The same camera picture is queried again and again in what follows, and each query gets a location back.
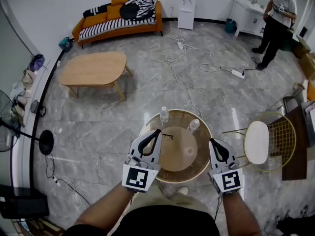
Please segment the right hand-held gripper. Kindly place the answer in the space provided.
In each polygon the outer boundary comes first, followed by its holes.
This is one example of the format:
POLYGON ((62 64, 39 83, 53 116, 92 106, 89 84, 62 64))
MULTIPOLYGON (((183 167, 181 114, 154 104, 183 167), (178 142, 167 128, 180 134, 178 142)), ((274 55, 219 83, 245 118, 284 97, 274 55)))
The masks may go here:
POLYGON ((209 176, 218 195, 226 196, 238 192, 244 186, 242 169, 225 167, 238 163, 234 148, 222 140, 212 138, 209 141, 209 151, 212 167, 209 176))

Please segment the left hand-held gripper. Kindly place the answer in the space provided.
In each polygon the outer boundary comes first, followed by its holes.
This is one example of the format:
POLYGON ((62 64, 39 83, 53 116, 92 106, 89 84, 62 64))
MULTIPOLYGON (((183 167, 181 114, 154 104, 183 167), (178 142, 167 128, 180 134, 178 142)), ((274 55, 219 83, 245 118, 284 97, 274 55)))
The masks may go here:
POLYGON ((130 147, 126 163, 123 165, 122 186, 135 192, 147 192, 156 179, 160 165, 159 160, 162 132, 160 129, 143 133, 130 147))

